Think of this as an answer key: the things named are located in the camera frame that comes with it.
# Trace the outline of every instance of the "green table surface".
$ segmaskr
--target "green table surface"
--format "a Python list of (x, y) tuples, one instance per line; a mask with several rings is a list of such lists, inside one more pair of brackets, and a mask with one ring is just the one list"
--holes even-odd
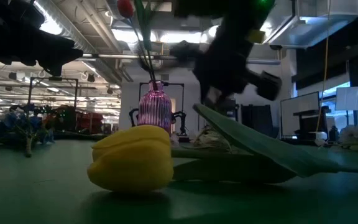
[[(133, 197), (88, 180), (92, 144), (60, 140), (30, 159), (0, 147), (0, 223), (358, 223), (358, 174), (279, 185), (172, 182)], [(344, 162), (337, 152), (320, 154)]]

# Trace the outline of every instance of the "yellow cable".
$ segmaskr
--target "yellow cable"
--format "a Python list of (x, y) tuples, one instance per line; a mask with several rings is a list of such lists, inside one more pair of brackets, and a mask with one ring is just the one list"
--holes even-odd
[(326, 88), (326, 80), (327, 80), (327, 72), (328, 72), (328, 44), (329, 44), (329, 17), (331, 15), (331, 0), (328, 0), (328, 21), (327, 21), (327, 39), (326, 39), (326, 58), (325, 58), (325, 66), (324, 66), (324, 80), (323, 80), (323, 90), (321, 92), (321, 102), (320, 102), (320, 110), (318, 113), (318, 120), (317, 120), (317, 128), (316, 132), (318, 132), (318, 128), (320, 125), (321, 119), (321, 110), (323, 107), (323, 96), (324, 90)]

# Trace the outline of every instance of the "pink glass vase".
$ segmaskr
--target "pink glass vase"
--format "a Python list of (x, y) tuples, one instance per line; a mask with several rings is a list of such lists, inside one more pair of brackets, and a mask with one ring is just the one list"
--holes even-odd
[(169, 96), (162, 90), (163, 83), (157, 81), (157, 90), (149, 82), (149, 92), (139, 102), (137, 125), (155, 125), (171, 133), (172, 105)]

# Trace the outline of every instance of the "red tulip bud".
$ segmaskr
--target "red tulip bud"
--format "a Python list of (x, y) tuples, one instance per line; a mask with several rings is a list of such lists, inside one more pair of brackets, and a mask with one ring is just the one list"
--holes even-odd
[(134, 15), (134, 8), (129, 0), (118, 0), (117, 7), (122, 17), (129, 19)]

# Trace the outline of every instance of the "ceiling duct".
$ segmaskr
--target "ceiling duct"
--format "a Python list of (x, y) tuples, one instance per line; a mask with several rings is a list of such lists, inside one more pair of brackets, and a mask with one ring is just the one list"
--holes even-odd
[[(328, 20), (328, 5), (331, 10)], [(276, 0), (264, 25), (264, 43), (307, 48), (358, 17), (358, 0)]]
[[(63, 35), (70, 37), (75, 42), (75, 48), (82, 50), (84, 53), (97, 53), (96, 49), (87, 41), (87, 39), (79, 32), (73, 23), (62, 13), (62, 11), (51, 0), (38, 0), (39, 6), (50, 15), (54, 21), (64, 29)], [(122, 77), (111, 68), (103, 59), (97, 58), (95, 61), (86, 62), (94, 67), (99, 75), (107, 82), (122, 82)]]

